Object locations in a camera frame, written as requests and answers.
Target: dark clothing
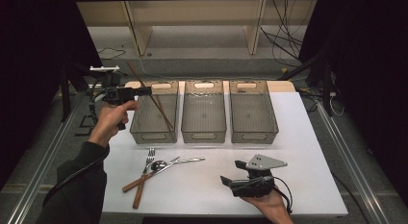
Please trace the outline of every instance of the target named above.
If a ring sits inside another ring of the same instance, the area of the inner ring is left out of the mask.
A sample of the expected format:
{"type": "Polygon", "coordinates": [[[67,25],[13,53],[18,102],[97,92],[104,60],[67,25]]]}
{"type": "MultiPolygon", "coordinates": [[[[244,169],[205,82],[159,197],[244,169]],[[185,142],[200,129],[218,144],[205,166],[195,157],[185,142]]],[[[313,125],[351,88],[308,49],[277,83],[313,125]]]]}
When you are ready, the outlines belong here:
{"type": "MultiPolygon", "coordinates": [[[[108,149],[100,145],[84,142],[74,160],[58,167],[58,183],[95,162],[106,151],[108,149]]],[[[107,175],[101,162],[61,187],[42,208],[37,223],[98,223],[102,213],[106,182],[107,175]]]]}

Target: wooden handle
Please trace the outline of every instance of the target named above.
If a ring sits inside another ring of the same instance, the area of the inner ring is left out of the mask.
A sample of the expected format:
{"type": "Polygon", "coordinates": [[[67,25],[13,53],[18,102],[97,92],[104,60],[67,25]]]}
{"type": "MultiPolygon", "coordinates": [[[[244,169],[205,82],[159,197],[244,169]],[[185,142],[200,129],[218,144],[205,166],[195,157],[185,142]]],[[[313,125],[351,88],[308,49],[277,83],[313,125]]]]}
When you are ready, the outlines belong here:
{"type": "Polygon", "coordinates": [[[139,207],[141,193],[143,192],[145,177],[146,177],[145,175],[141,176],[142,181],[139,184],[138,191],[136,192],[135,201],[133,201],[133,209],[137,209],[139,207]]]}
{"type": "Polygon", "coordinates": [[[146,180],[148,180],[148,179],[150,179],[151,177],[153,177],[153,174],[152,174],[152,173],[149,173],[149,174],[143,175],[143,176],[141,176],[141,177],[140,177],[139,179],[137,179],[136,181],[134,181],[134,182],[132,182],[132,183],[130,183],[130,184],[124,186],[124,187],[122,188],[122,191],[123,191],[123,192],[127,192],[127,191],[129,191],[129,189],[131,189],[131,188],[133,188],[133,187],[139,186],[140,183],[144,183],[146,180]]]}

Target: chopstick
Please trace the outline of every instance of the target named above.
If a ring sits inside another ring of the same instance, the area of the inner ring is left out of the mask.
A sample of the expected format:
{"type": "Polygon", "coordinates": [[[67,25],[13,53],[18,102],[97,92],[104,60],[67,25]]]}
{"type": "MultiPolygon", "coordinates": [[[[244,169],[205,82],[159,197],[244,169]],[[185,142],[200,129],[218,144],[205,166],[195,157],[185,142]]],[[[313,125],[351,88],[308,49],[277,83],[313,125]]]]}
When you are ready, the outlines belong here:
{"type": "MultiPolygon", "coordinates": [[[[135,71],[135,69],[132,67],[132,65],[129,62],[126,62],[129,66],[129,68],[132,70],[133,74],[135,74],[135,77],[138,79],[138,81],[140,82],[142,87],[146,87],[146,85],[144,84],[144,82],[141,80],[140,76],[138,75],[138,73],[135,71]]],[[[165,112],[163,111],[162,105],[159,105],[156,100],[153,98],[152,95],[149,95],[150,99],[152,99],[154,105],[157,107],[157,109],[159,109],[160,113],[162,114],[163,118],[166,121],[166,125],[169,128],[169,130],[173,130],[173,126],[171,125],[170,121],[168,121],[167,116],[165,115],[165,112]]]]}

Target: spoon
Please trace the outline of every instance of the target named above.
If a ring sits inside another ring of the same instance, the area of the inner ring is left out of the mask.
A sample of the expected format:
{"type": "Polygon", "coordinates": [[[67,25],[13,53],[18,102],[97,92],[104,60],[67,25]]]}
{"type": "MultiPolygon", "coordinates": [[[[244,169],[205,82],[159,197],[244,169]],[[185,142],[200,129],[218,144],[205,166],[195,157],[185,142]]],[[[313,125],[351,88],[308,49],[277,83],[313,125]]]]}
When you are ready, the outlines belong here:
{"type": "MultiPolygon", "coordinates": [[[[177,161],[174,164],[188,163],[188,162],[199,162],[199,161],[204,161],[204,160],[205,160],[205,158],[187,159],[187,160],[177,161]]],[[[165,167],[166,165],[167,165],[167,162],[165,162],[165,161],[155,161],[155,162],[152,163],[151,169],[152,170],[161,169],[161,168],[165,167]]]]}

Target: white table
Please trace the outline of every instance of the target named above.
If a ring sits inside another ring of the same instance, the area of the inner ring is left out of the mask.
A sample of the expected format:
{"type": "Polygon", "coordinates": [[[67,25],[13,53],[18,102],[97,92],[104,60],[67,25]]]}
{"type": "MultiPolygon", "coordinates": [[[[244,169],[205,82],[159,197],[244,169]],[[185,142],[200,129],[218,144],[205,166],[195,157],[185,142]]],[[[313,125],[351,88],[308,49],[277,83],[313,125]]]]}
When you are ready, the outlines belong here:
{"type": "MultiPolygon", "coordinates": [[[[229,120],[225,143],[184,143],[180,130],[182,93],[183,90],[179,98],[176,143],[137,145],[129,133],[130,124],[127,130],[119,132],[111,140],[111,153],[105,159],[108,184],[103,212],[133,212],[150,216],[262,216],[253,206],[234,197],[219,178],[222,175],[233,180],[246,179],[247,172],[236,168],[234,161],[249,162],[255,154],[262,154],[288,163],[288,166],[272,169],[271,172],[290,187],[293,215],[347,215],[298,93],[270,94],[279,127],[279,134],[271,145],[232,144],[229,120]],[[170,161],[178,156],[181,159],[205,157],[206,160],[174,165],[147,181],[140,207],[134,210],[132,204],[137,189],[133,188],[127,193],[121,189],[140,176],[150,146],[156,148],[156,160],[170,161]]],[[[225,105],[228,119],[227,91],[225,105]]],[[[132,112],[129,112],[129,117],[132,120],[132,112]]],[[[276,184],[289,194],[282,183],[276,181],[276,184]]]]}

